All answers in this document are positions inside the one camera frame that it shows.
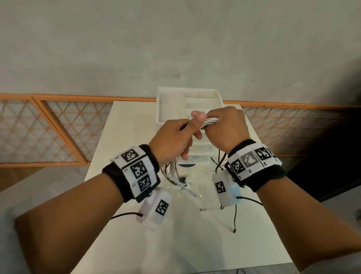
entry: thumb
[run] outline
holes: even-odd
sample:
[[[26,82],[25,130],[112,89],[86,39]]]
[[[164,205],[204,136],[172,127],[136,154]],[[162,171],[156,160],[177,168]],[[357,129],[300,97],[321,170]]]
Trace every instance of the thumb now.
[[[192,117],[193,119],[187,124],[187,126],[183,130],[183,132],[189,137],[199,131],[199,129],[203,126],[207,115],[204,112],[194,110],[192,111]]]

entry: tabletop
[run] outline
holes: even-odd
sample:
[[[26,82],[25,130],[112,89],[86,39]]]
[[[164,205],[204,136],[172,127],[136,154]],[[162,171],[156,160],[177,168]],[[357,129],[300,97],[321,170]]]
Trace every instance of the tabletop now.
[[[121,151],[148,143],[155,134],[155,114],[153,102],[114,102],[86,180],[99,174]],[[251,138],[259,142],[248,119],[246,122]],[[214,163],[180,167],[180,174],[196,180],[202,199],[168,189],[173,200],[156,231],[142,226],[132,215],[111,220],[72,273],[199,273],[291,262],[261,205],[242,200],[233,233],[235,207],[219,209],[212,183],[214,168]],[[160,178],[161,187],[171,186],[162,175]],[[259,201],[247,187],[241,194]],[[140,206],[131,200],[117,214],[137,212]]]

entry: hand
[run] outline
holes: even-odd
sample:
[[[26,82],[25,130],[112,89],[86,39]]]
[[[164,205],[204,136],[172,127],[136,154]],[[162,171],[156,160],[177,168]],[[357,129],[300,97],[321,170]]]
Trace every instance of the hand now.
[[[211,110],[207,118],[217,117],[215,124],[205,126],[205,133],[211,143],[229,154],[240,142],[250,139],[244,112],[228,106]]]
[[[178,156],[181,156],[183,160],[187,160],[189,147],[193,142],[192,135],[199,140],[202,139],[199,129],[206,120],[206,114],[193,111],[192,117],[192,120],[168,120],[148,144],[160,167],[173,161]],[[187,126],[180,131],[181,126],[187,122]]]

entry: wristband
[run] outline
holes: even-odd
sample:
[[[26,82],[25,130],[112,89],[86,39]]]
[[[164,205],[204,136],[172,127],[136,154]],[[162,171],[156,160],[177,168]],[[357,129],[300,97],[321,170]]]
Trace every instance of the wristband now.
[[[148,145],[133,146],[123,151],[104,167],[123,196],[124,202],[141,202],[160,184],[159,164]]]
[[[281,164],[266,145],[247,139],[231,150],[225,168],[239,186],[247,185],[256,192],[269,180],[286,175]]]

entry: white plastic box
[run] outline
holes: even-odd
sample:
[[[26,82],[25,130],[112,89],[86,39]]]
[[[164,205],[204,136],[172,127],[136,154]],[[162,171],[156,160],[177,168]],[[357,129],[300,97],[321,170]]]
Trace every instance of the white plastic box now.
[[[188,89],[183,87],[158,87],[157,91],[157,131],[167,120],[192,119],[193,110],[207,113],[215,108],[224,107],[222,98],[216,89]],[[193,137],[193,146],[188,161],[179,159],[178,163],[210,162],[211,156],[218,156],[218,149],[208,140],[202,130],[202,140]]]

